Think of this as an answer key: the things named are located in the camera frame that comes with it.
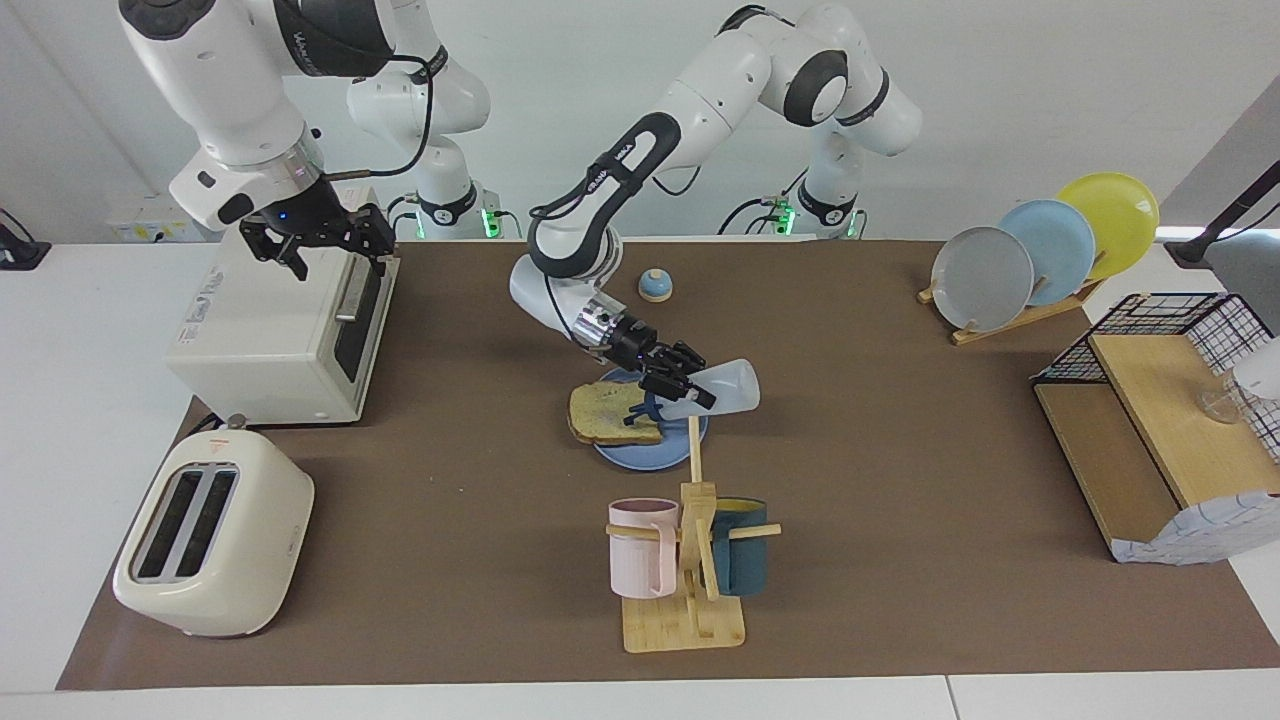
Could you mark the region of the cream two-slot toaster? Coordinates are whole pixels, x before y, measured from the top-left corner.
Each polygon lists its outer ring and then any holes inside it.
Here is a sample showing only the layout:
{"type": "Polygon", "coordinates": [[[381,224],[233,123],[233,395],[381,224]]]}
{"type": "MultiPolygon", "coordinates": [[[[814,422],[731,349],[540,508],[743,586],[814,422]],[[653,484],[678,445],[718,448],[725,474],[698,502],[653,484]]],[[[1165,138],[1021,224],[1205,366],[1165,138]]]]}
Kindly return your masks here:
{"type": "Polygon", "coordinates": [[[125,607],[188,635],[259,632],[285,598],[314,498],[311,477],[265,436],[192,434],[148,487],[113,592],[125,607]]]}

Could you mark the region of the clear bottle with navy cap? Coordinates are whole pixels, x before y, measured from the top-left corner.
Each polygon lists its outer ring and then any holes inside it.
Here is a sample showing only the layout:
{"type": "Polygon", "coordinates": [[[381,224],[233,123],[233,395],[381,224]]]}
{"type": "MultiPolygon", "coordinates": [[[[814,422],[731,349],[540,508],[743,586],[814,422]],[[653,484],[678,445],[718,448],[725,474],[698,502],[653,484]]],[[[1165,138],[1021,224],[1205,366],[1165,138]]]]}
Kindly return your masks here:
{"type": "Polygon", "coordinates": [[[759,380],[754,366],[745,359],[737,359],[710,366],[686,375],[690,380],[709,389],[716,397],[712,409],[695,405],[692,393],[675,404],[653,410],[644,400],[644,413],[654,421],[672,421],[691,416],[712,416],[731,413],[745,413],[758,407],[762,397],[759,380]]]}

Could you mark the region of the yellow round plate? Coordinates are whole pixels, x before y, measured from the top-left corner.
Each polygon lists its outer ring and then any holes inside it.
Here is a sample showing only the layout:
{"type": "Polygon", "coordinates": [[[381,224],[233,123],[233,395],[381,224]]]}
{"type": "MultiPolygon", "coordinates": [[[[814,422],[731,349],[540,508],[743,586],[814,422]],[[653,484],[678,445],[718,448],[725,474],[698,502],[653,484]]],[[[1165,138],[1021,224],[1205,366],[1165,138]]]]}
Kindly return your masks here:
{"type": "Polygon", "coordinates": [[[1075,208],[1094,234],[1088,281],[1102,281],[1137,264],[1155,242],[1158,201],[1133,176],[1096,172],[1065,184],[1055,197],[1075,208]]]}

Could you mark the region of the dark teal mug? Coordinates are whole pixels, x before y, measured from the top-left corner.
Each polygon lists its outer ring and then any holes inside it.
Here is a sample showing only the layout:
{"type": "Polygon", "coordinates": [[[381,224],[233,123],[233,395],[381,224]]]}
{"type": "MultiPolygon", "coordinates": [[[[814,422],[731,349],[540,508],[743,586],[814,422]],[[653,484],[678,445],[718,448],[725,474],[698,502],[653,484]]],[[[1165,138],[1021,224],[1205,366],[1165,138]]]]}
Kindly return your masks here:
{"type": "Polygon", "coordinates": [[[767,503],[758,498],[719,497],[712,523],[712,557],[718,591],[723,596],[744,597],[764,591],[767,580],[767,538],[731,539],[737,528],[767,523],[767,503]]]}

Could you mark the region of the wooden mug rack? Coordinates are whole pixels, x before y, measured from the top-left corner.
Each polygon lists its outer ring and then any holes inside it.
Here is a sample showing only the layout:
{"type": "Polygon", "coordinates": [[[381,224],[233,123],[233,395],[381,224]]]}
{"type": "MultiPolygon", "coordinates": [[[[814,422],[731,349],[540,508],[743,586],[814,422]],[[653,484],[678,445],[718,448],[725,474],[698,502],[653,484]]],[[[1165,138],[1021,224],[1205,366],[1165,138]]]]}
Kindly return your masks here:
{"type": "MultiPolygon", "coordinates": [[[[718,591],[712,557],[716,486],[703,478],[700,420],[691,416],[689,447],[691,479],[680,487],[677,585],[671,596],[622,600],[623,647],[630,653],[709,650],[740,646],[746,637],[741,601],[718,591]]],[[[653,530],[605,524],[612,536],[654,539],[653,530]]]]}

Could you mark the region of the pink mug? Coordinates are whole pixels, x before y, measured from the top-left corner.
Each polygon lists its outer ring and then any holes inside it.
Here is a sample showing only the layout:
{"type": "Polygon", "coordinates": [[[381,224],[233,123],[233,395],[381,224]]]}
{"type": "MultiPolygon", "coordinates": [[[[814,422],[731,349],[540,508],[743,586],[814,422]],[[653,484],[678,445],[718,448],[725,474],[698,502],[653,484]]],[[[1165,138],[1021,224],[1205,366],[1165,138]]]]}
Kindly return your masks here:
{"type": "Polygon", "coordinates": [[[654,539],[612,536],[611,588],[623,598],[655,600],[677,585],[680,505],[668,498],[621,498],[608,507],[609,524],[655,532],[654,539]]]}

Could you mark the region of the blue white patterned cloth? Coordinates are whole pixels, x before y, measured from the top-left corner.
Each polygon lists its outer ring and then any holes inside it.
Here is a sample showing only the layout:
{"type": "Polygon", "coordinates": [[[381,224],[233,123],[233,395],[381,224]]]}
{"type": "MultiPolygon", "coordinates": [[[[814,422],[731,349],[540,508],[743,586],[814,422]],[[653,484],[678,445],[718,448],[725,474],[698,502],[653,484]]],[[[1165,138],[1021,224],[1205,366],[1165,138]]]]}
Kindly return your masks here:
{"type": "Polygon", "coordinates": [[[1117,562],[1217,562],[1280,541],[1280,495],[1249,491],[1183,509],[1149,541],[1111,539],[1117,562]]]}

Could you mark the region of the brown bread slice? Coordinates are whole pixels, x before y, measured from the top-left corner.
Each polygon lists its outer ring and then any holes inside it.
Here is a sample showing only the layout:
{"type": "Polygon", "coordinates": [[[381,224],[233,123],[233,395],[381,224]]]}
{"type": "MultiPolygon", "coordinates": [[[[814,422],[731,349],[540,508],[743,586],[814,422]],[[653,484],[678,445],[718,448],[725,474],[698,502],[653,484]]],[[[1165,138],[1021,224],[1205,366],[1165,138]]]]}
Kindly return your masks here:
{"type": "Polygon", "coordinates": [[[658,445],[662,432],[643,411],[644,398],[636,380],[579,386],[570,393],[570,430],[585,445],[658,445]]]}

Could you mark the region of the brown table mat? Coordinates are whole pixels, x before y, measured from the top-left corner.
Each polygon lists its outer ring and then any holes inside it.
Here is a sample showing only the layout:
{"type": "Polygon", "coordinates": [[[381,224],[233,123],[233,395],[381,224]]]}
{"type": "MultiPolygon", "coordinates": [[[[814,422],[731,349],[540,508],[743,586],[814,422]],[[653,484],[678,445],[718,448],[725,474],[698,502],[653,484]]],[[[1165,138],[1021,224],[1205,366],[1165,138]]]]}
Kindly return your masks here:
{"type": "Polygon", "coordinates": [[[736,648],[631,655],[607,506],[676,497],[573,439],[602,368],[507,293],[520,249],[408,243],[364,419],[273,430],[316,484],[291,591],[243,639],[183,635],[104,587],[63,689],[1280,667],[1226,562],[1117,564],[1030,387],[1080,313],[956,348],[925,242],[631,243],[611,292],[758,410],[718,416],[709,482],[782,525],[736,648]]]}

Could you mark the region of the clear glass cup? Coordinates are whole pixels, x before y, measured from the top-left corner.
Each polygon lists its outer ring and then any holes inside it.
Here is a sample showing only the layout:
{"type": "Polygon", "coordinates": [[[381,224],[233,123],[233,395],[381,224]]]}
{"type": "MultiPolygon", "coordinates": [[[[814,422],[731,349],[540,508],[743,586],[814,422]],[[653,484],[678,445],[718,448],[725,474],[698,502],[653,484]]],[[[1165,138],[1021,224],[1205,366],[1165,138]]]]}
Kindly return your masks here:
{"type": "Polygon", "coordinates": [[[1196,400],[1199,410],[1217,423],[1231,425],[1244,420],[1247,401],[1230,375],[1206,386],[1196,400]]]}

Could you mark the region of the wooden plate rack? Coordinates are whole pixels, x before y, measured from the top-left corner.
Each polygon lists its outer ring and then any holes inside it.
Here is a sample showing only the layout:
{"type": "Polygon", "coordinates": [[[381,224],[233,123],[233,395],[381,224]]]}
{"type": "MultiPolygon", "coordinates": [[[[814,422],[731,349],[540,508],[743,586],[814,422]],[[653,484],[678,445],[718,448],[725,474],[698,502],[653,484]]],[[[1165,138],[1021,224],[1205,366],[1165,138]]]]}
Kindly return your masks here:
{"type": "Polygon", "coordinates": [[[977,325],[973,322],[970,322],[964,328],[952,332],[950,336],[950,341],[952,345],[956,346],[968,345],[978,340],[984,340],[1000,334],[1005,331],[1012,331],[1023,325],[1029,325],[1032,323],[1042,322],[1051,316],[1057,316],[1062,313],[1069,313],[1074,309],[1083,307],[1084,301],[1087,301],[1088,297],[1092,296],[1093,292],[1096,292],[1102,283],[1105,283],[1105,279],[1087,281],[1075,293],[1068,296],[1066,299],[1051,305],[1025,307],[1009,324],[993,331],[979,332],[977,331],[977,325]]]}

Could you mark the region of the light blue round plate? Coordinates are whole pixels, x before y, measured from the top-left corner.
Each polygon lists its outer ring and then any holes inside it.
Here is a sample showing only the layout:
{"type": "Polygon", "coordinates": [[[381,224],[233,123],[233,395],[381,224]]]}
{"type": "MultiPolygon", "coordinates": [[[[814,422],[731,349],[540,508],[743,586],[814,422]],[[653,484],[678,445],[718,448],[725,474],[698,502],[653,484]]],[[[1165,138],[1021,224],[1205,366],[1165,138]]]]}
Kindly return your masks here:
{"type": "Polygon", "coordinates": [[[1089,275],[1094,264],[1094,234],[1088,220],[1071,205],[1055,199],[1023,202],[997,227],[1018,238],[1030,256],[1036,274],[1030,306],[1065,300],[1089,275]]]}

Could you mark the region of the grey round plate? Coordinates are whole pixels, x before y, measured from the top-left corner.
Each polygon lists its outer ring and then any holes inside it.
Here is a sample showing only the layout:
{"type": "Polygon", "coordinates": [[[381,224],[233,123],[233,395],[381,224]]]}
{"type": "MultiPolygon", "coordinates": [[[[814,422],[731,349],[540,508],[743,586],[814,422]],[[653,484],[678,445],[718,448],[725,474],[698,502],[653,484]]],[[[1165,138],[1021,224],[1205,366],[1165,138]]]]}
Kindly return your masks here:
{"type": "Polygon", "coordinates": [[[1028,251],[1012,234],[978,225],[943,243],[931,279],[934,305],[945,320],[986,333],[1006,327],[1023,311],[1036,273],[1028,251]]]}

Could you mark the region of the black stand base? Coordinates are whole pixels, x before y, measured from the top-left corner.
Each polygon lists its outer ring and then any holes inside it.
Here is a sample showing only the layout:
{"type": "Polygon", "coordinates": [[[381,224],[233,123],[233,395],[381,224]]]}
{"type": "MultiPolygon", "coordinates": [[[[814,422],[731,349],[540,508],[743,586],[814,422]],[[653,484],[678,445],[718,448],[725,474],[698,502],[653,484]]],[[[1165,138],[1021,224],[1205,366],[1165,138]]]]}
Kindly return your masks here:
{"type": "Polygon", "coordinates": [[[52,245],[36,240],[26,225],[6,209],[0,208],[0,270],[33,270],[47,256],[52,245]]]}

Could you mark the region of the white power strip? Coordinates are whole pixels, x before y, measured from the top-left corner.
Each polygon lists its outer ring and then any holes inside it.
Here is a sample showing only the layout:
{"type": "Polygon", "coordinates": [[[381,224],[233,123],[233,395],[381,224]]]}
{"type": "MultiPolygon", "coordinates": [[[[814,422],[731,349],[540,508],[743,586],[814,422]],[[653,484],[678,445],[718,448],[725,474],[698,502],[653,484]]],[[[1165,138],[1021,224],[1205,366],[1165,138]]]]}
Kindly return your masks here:
{"type": "Polygon", "coordinates": [[[197,223],[170,196],[134,196],[110,202],[106,224],[119,242],[218,243],[220,233],[197,223]]]}

